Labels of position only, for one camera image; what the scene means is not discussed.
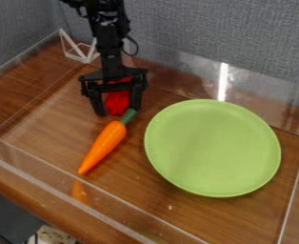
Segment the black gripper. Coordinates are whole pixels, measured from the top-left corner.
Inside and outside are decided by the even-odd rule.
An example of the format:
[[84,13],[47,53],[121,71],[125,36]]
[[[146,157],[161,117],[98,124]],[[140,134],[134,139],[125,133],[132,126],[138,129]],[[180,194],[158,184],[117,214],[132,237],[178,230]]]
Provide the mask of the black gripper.
[[102,70],[78,76],[81,94],[89,97],[94,113],[98,116],[108,114],[101,92],[130,90],[129,108],[136,111],[141,109],[142,91],[149,85],[148,73],[146,69],[122,67],[116,76],[104,76]]

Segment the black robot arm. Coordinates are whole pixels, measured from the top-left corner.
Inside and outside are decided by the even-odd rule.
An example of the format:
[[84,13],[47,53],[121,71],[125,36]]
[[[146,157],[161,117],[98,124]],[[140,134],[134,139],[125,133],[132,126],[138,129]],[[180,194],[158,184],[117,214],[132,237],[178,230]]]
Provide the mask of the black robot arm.
[[124,107],[141,108],[142,93],[148,88],[148,70],[122,63],[122,40],[133,42],[129,19],[122,0],[59,0],[80,17],[86,18],[96,39],[101,69],[78,77],[81,94],[92,103],[94,113]]

